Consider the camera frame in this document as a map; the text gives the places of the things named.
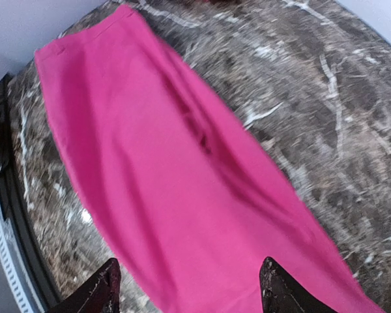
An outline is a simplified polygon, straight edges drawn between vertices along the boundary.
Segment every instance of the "black object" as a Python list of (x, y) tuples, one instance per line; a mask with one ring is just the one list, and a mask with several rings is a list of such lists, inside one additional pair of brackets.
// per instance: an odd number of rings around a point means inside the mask
[(6, 75), (0, 81), (0, 205), (3, 218), (9, 218), (12, 222), (22, 260), (36, 294), (44, 309), (48, 310), (60, 303), (62, 297), (36, 241), (18, 179), (7, 103), (7, 85), (10, 79)]
[(120, 279), (119, 262), (115, 258), (109, 259), (48, 313), (119, 313)]
[(267, 257), (259, 273), (264, 313), (335, 313), (313, 297), (274, 259)]

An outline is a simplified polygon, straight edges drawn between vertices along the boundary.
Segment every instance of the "pink cloth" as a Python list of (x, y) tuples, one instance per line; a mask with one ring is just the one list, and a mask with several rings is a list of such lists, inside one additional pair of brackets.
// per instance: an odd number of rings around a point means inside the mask
[(167, 313), (260, 313), (272, 256), (338, 312), (382, 312), (260, 145), (127, 6), (36, 52), (74, 190)]

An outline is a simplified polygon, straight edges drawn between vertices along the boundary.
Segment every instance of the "folded pink garment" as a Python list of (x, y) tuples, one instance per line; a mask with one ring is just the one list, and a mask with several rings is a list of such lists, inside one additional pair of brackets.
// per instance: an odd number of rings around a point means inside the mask
[(35, 60), (72, 186), (163, 312), (262, 312), (266, 256), (338, 312), (382, 312), (260, 145), (137, 12), (120, 6)]

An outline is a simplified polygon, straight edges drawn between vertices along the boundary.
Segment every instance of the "marble table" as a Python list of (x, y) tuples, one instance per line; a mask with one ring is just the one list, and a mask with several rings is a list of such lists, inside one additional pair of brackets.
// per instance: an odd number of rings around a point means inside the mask
[[(391, 46), (333, 0), (127, 3), (225, 100), (366, 294), (391, 312)], [(61, 36), (118, 6), (108, 1)], [(70, 186), (33, 63), (12, 80), (9, 97), (29, 215), (67, 296), (113, 254)], [(122, 312), (157, 312), (122, 271)]]

